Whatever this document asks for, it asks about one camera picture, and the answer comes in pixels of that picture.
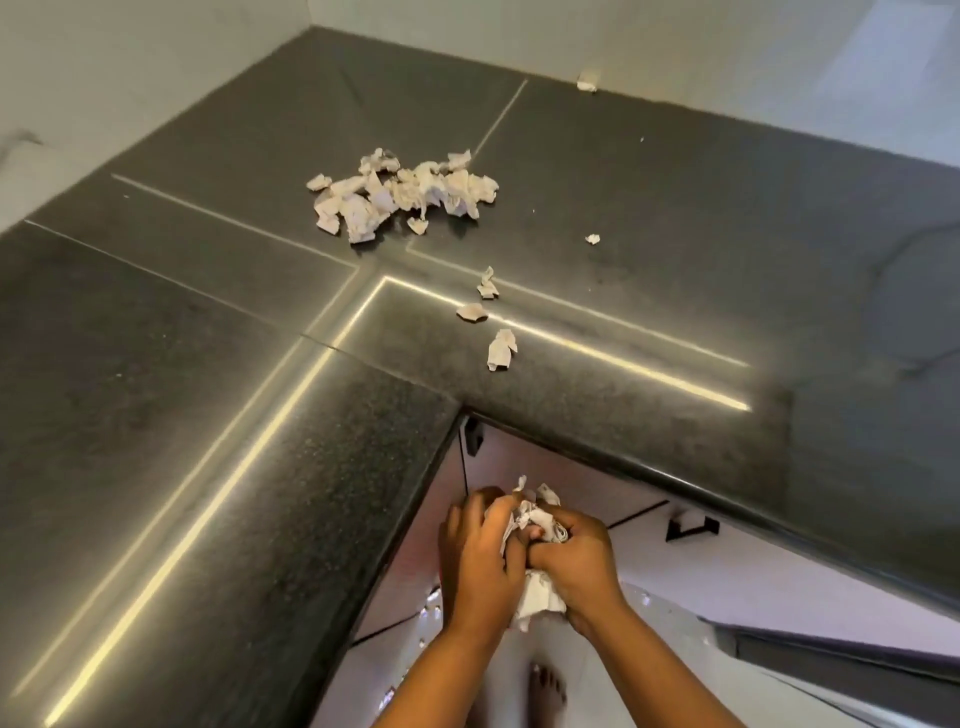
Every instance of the dark granite countertop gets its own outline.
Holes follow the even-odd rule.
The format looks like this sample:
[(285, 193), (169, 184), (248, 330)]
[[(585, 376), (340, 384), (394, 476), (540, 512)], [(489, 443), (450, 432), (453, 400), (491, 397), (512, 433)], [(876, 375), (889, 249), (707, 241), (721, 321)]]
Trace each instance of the dark granite countertop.
[[(304, 182), (377, 146), (479, 149), (497, 202), (318, 231)], [(955, 614), (958, 202), (958, 170), (310, 31), (0, 240), (5, 715), (302, 724), (464, 409)]]

